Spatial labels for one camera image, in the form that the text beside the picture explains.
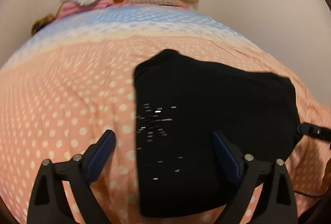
bed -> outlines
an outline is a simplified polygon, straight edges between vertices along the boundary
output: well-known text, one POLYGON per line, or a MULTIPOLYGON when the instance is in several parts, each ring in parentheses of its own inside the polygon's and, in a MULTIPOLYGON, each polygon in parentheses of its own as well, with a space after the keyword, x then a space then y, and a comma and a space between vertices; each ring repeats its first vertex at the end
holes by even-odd
MULTIPOLYGON (((0 196, 19 223, 26 223, 41 161, 69 160, 106 129, 115 131, 117 147, 91 188, 113 223, 216 220, 222 208, 173 219, 148 219, 139 213, 132 74, 137 64, 165 48, 202 61, 289 77, 300 120, 331 127, 329 109, 313 99, 293 72, 209 17, 178 6, 126 4, 72 15, 35 34, 0 71, 0 196)), ((294 188, 310 195, 325 193, 330 157, 327 143, 304 137, 286 161, 294 188)), ((65 189, 75 219, 82 223, 68 184, 65 189)), ((260 192, 261 186, 241 223, 251 218, 260 192)), ((296 195, 296 201, 299 215, 317 202, 302 195, 296 195)))

